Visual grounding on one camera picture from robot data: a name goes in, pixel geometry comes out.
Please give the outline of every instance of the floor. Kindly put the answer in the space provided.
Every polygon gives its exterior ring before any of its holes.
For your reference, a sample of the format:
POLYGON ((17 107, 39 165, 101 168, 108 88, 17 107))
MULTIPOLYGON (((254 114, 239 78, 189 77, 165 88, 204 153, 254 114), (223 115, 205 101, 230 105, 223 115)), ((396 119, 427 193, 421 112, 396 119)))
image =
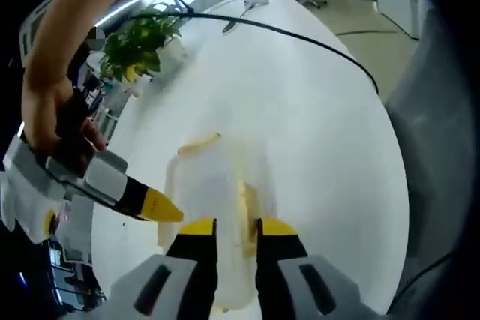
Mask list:
POLYGON ((371 0, 327 0, 320 9, 308 7, 373 75, 385 102, 415 52, 413 40, 377 12, 371 0))

